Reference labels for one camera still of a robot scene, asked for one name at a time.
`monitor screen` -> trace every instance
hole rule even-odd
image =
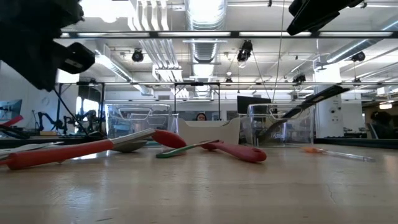
[[[239,114],[246,114],[248,112],[249,105],[260,104],[260,103],[271,103],[270,99],[250,97],[250,96],[238,96],[236,101],[238,104]],[[267,113],[267,108],[257,108],[257,110],[261,111],[255,111],[255,113],[258,114]]]
[[[0,101],[0,121],[9,121],[21,112],[22,100]]]

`black hair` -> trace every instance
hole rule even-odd
[[[198,120],[199,115],[203,115],[205,117],[205,121],[207,121],[207,117],[206,117],[206,115],[204,113],[198,113],[197,118],[195,119],[195,121]]]
[[[375,111],[372,113],[371,119],[375,122],[387,125],[390,123],[392,116],[385,111],[382,112]]]

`wooden table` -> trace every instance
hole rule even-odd
[[[263,164],[191,150],[104,152],[0,169],[0,223],[398,223],[398,151],[323,146],[375,163],[268,148]]]

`plastic container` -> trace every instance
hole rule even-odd
[[[178,132],[177,114],[170,105],[105,105],[108,138],[118,138],[148,128]]]
[[[257,147],[313,143],[314,107],[300,111],[292,118],[283,118],[294,108],[298,108],[297,105],[249,105],[247,115],[241,118],[247,143]]]

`person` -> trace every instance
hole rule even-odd
[[[197,121],[207,121],[207,117],[204,113],[198,113]]]
[[[371,115],[373,128],[379,139],[395,139],[396,134],[390,121],[392,116],[385,112],[375,111]]]

